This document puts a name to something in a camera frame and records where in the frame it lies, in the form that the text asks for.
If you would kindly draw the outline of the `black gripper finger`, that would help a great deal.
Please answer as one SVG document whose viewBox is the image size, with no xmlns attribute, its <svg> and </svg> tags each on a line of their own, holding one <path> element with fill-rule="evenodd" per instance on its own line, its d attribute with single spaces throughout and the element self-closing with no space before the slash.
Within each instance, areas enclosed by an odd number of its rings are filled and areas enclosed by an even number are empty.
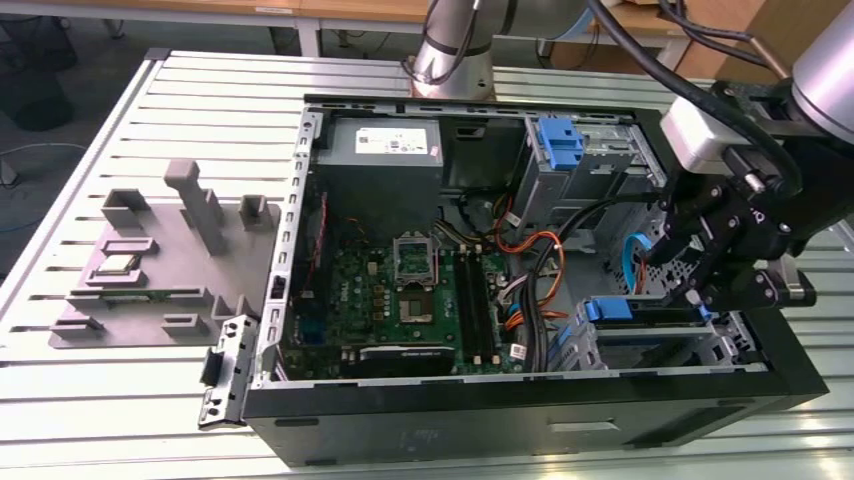
<svg viewBox="0 0 854 480">
<path fill-rule="evenodd" d="M 725 179 L 679 179 L 671 181 L 660 202 L 666 212 L 662 236 L 648 251 L 651 265 L 670 262 L 698 236 L 712 255 L 723 251 L 738 231 L 737 198 Z"/>
<path fill-rule="evenodd" d="M 766 260 L 763 268 L 703 253 L 684 282 L 664 296 L 667 307 L 699 304 L 712 312 L 811 307 L 815 288 L 789 253 Z"/>
</svg>

